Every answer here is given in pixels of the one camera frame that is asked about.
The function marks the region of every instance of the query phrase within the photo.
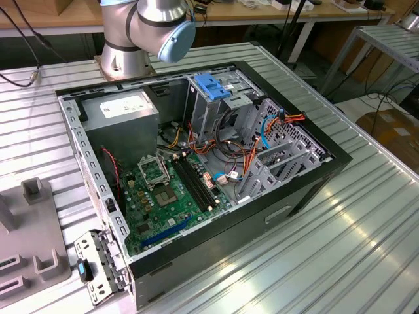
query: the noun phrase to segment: yellow wire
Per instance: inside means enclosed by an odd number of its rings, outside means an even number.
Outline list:
[[[300,113],[300,114],[295,114],[295,115],[293,115],[293,116],[286,116],[287,118],[296,118],[296,117],[298,117],[298,116],[302,116],[302,113]]]
[[[172,144],[170,144],[170,145],[168,145],[167,146],[167,148],[174,148],[174,146],[176,146],[177,145],[177,142],[178,142],[178,140],[179,140],[179,134],[181,133],[181,128],[178,128],[177,129],[177,133],[176,133],[176,138],[175,138],[175,140],[173,141],[173,143]]]

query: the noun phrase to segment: green circuit board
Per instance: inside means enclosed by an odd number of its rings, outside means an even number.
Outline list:
[[[187,161],[197,171],[205,172],[196,155],[188,155]],[[136,255],[179,234],[179,231],[170,233],[151,245],[144,245],[144,241],[153,236],[161,235],[162,232],[168,232],[167,230],[171,230],[172,227],[180,228],[184,226],[180,232],[189,229],[207,219],[211,219],[231,206],[229,200],[222,192],[215,195],[216,193],[210,191],[210,194],[219,203],[212,211],[202,212],[171,165],[171,160],[166,160],[165,165],[170,176],[170,183],[168,186],[160,186],[160,189],[168,189],[169,187],[170,192],[173,191],[175,195],[171,194],[172,197],[177,198],[176,201],[165,206],[159,206],[155,195],[159,187],[156,186],[153,191],[150,191],[138,167],[122,174],[120,178],[125,189],[123,195],[126,202],[125,220],[130,229],[130,234],[126,238],[125,244],[130,256]],[[159,175],[161,175],[161,171],[157,167],[147,170],[147,178]],[[129,180],[134,181],[133,186],[132,183],[131,186],[128,184]]]

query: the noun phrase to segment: workbench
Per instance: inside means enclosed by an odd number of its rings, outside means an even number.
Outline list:
[[[17,10],[7,8],[7,12],[27,31]],[[364,13],[347,13],[331,3],[323,0],[322,5],[315,6],[312,11],[301,12],[298,23],[304,23],[298,41],[289,58],[289,62],[296,62],[308,36],[316,22],[352,21],[352,20],[379,20],[379,24],[387,24],[395,12],[387,8],[385,12],[368,10]],[[103,33],[101,9],[97,0],[74,0],[59,16],[52,16],[36,12],[24,11],[29,23],[42,35],[64,35],[79,33]],[[212,3],[208,5],[207,26],[235,26],[257,24],[283,24],[287,19],[286,10],[277,10],[274,7],[262,5],[257,9],[250,9],[239,2],[233,4]],[[294,14],[290,12],[288,22]],[[204,25],[204,17],[196,14],[196,25]],[[19,36],[10,22],[0,15],[0,37]]]
[[[166,293],[144,313],[413,313],[419,304],[418,175],[351,123],[263,47],[192,49],[157,73],[244,60],[353,161],[297,215]],[[3,71],[26,80],[33,69]],[[67,137],[54,90],[104,82],[95,61],[49,65],[20,89],[0,82],[0,190],[47,178],[72,265],[71,277],[2,314],[86,313],[92,305],[75,269],[73,242],[100,228]],[[95,313],[132,313],[126,294]]]

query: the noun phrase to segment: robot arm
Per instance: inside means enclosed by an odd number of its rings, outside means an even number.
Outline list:
[[[149,74],[148,53],[178,62],[192,46],[193,22],[182,0],[101,0],[105,47],[103,72],[114,79]]]

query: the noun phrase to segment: ribbed metal surface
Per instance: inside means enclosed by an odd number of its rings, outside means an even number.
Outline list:
[[[358,36],[414,72],[419,72],[419,33],[397,25],[362,26]]]
[[[145,313],[412,313],[419,304],[418,177],[392,158],[292,72],[249,43],[191,50],[159,72],[245,60],[353,157],[298,215],[167,293]],[[25,79],[30,69],[8,71]],[[71,264],[72,242],[99,227],[53,89],[101,82],[92,61],[46,67],[42,87],[0,84],[0,190],[50,178]],[[4,310],[92,309],[74,271],[66,282]],[[96,311],[128,313],[125,294]]]

